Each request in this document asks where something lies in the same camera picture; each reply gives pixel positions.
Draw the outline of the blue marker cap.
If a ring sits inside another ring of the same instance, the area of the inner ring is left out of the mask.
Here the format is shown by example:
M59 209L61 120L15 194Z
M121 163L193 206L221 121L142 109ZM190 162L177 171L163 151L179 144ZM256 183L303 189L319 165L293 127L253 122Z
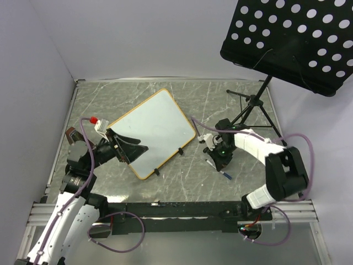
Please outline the blue marker cap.
M229 174L227 174L226 172L220 171L220 174L225 176L227 179L232 180L232 177Z

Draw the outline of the yellow framed whiteboard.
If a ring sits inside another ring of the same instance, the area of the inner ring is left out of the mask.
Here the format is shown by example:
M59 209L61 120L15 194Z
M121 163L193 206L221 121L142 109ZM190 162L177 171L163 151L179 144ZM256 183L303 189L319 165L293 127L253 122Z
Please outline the yellow framed whiteboard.
M166 89L161 89L109 125L114 132L141 140L148 147L130 163L134 174L147 179L196 136L185 114Z

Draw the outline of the blue whiteboard marker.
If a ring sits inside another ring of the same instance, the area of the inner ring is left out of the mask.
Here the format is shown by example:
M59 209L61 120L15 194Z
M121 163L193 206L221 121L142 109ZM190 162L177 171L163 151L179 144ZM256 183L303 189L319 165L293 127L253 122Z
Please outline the blue whiteboard marker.
M209 160L205 159L205 161L210 165L212 166L213 168L215 168L215 166L212 164L212 162L210 162Z

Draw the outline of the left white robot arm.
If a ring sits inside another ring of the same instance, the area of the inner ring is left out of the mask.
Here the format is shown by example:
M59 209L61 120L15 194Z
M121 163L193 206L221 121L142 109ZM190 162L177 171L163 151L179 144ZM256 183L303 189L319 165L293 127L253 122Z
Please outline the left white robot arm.
M67 129L66 138L67 166L55 208L37 243L16 264L69 264L86 231L109 215L107 197L92 193L97 179L94 169L114 158L130 164L148 151L139 139L111 129L96 145L73 127Z

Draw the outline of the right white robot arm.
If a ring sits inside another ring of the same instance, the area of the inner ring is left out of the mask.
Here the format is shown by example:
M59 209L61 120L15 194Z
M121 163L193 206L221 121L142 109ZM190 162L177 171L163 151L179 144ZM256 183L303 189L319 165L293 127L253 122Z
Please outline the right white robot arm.
M309 177L299 150L273 143L244 125L233 125L229 119L222 119L211 133L198 135L198 141L205 143L214 168L222 172L232 160L235 150L240 149L252 155L265 166L265 184L242 197L240 212L247 220L253 220L260 210L269 204L286 199L308 188Z

